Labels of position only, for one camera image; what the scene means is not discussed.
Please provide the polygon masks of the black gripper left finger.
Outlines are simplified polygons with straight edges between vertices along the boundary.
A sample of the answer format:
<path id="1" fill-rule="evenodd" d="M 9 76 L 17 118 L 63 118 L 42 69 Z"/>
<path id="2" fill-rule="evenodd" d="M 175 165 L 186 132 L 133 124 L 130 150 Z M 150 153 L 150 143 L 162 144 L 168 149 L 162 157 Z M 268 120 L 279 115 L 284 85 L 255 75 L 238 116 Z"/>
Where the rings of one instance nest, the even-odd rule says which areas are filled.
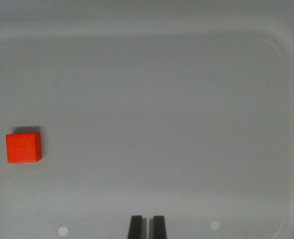
<path id="1" fill-rule="evenodd" d="M 141 215 L 132 216 L 127 238 L 142 239 L 142 224 L 143 224 L 143 218 Z"/>

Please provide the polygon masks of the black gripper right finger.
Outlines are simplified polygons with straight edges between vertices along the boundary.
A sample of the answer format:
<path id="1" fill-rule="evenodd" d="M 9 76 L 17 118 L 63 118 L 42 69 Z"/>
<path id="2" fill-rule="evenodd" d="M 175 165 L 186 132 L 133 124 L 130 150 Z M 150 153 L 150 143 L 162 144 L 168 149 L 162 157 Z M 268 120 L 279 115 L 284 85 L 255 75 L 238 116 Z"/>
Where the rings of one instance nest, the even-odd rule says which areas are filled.
<path id="1" fill-rule="evenodd" d="M 166 223 L 164 216 L 153 217 L 153 239 L 167 239 Z"/>

